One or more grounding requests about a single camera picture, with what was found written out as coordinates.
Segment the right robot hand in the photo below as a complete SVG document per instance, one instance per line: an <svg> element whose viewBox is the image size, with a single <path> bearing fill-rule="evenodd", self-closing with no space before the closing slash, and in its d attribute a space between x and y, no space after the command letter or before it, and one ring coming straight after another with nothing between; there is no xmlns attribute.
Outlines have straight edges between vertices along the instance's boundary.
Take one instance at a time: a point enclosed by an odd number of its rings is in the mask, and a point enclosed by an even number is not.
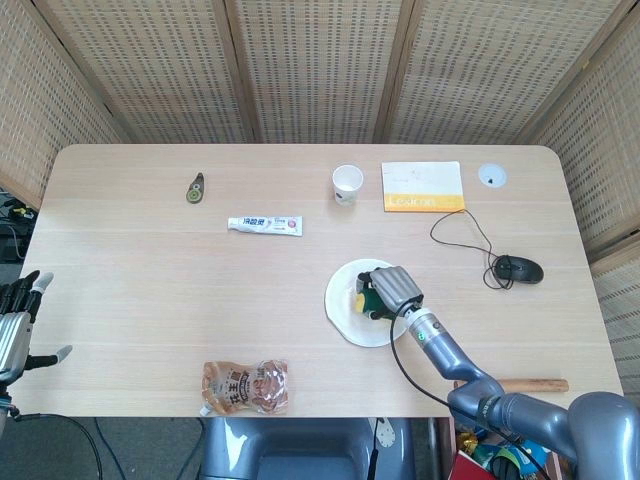
<svg viewBox="0 0 640 480"><path fill-rule="evenodd" d="M378 267L356 278L355 309L371 320L394 320L422 307L424 295L401 266Z"/></svg>

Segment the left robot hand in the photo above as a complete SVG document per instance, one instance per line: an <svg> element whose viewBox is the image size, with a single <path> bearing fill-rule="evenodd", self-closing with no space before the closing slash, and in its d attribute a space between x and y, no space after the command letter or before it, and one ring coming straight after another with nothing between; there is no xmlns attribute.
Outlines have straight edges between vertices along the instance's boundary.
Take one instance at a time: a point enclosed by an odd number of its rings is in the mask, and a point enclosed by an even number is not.
<svg viewBox="0 0 640 480"><path fill-rule="evenodd" d="M53 355L32 355L31 336L42 298L53 281L52 272L35 270L13 283L1 285L1 390L25 371L61 363L73 350L66 345Z"/></svg>

